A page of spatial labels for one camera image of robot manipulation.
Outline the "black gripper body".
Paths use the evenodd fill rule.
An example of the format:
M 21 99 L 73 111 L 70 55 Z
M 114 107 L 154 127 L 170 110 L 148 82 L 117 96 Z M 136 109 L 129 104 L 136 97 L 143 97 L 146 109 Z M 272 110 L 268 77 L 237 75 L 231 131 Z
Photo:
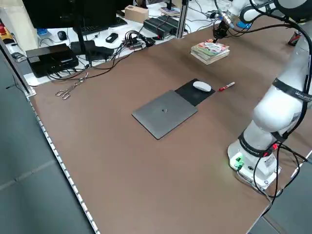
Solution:
M 227 31 L 229 29 L 229 26 L 224 21 L 221 21 L 221 23 L 218 25 L 218 27 L 214 30 L 215 36 L 226 36 Z

